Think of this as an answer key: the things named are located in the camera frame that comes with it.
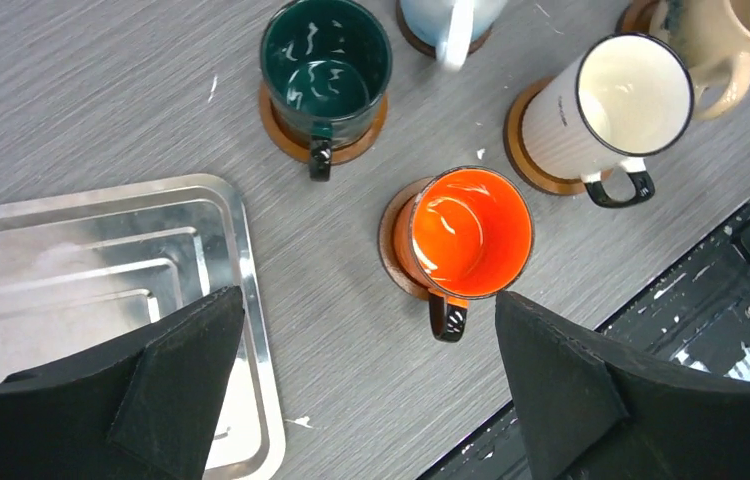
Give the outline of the dark walnut coaster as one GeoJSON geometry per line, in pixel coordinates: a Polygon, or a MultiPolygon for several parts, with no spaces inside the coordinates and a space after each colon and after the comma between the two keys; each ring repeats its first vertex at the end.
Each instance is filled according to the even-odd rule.
{"type": "MultiPolygon", "coordinates": [[[[418,52],[421,54],[434,58],[435,57],[435,48],[432,45],[429,45],[425,42],[423,42],[420,38],[418,38],[409,28],[405,16],[401,7],[401,4],[399,1],[395,2],[395,13],[396,13],[396,22],[398,25],[398,28],[404,37],[404,39],[418,52]]],[[[480,49],[487,41],[487,39],[490,37],[493,30],[493,26],[490,26],[486,31],[484,31],[480,36],[473,39],[472,42],[469,45],[468,54],[472,55],[475,51],[480,49]]]]}

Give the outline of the dark green mug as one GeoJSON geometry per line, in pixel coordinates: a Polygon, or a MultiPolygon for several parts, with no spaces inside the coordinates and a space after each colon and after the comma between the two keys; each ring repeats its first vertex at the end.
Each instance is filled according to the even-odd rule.
{"type": "Polygon", "coordinates": [[[388,35],[355,1],[290,1],[269,20],[259,52],[278,120],[309,149],[311,180],[328,181],[333,151],[365,134],[387,94],[388,35]]]}

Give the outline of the beige mug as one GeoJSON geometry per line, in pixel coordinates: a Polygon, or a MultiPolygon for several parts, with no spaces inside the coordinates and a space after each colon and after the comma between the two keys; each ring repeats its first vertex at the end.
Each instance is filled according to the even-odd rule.
{"type": "Polygon", "coordinates": [[[649,34],[682,59],[694,86],[695,118],[734,109],[750,89],[750,1],[660,1],[649,34]]]}

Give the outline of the orange glass mug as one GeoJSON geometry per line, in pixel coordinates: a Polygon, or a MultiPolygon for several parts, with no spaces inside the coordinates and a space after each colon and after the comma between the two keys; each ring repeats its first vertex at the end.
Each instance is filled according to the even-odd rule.
{"type": "Polygon", "coordinates": [[[378,248],[387,274],[428,304],[432,335],[455,343],[471,301],[509,288],[534,243],[527,203],[512,181],[480,166],[417,180],[387,205],[378,248]]]}

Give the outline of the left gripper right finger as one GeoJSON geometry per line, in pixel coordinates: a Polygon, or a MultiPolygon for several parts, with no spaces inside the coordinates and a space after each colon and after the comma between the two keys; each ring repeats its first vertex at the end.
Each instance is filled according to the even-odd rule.
{"type": "Polygon", "coordinates": [[[536,479],[750,479],[750,382],[609,339],[514,292],[495,327],[536,479]]]}

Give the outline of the white mug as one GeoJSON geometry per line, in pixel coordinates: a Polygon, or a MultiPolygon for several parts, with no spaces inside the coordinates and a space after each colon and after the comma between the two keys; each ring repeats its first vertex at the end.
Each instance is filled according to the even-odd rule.
{"type": "Polygon", "coordinates": [[[400,0],[411,31],[435,48],[447,71],[464,65],[469,45],[499,18],[507,0],[400,0]]]}

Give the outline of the grey speckled mug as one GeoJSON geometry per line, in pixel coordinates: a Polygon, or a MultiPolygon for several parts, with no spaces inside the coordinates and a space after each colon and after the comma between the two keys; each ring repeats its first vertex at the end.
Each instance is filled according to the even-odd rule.
{"type": "Polygon", "coordinates": [[[668,45],[618,33],[542,87],[518,132],[542,173],[578,180],[597,206],[622,209],[654,196],[645,160],[682,137],[694,106],[690,75],[668,45]]]}

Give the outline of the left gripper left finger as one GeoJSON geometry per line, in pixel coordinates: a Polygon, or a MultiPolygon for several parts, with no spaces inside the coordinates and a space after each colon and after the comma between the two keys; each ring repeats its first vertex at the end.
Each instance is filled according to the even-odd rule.
{"type": "Polygon", "coordinates": [[[245,323],[239,287],[0,382],[0,479],[199,479],[245,323]]]}

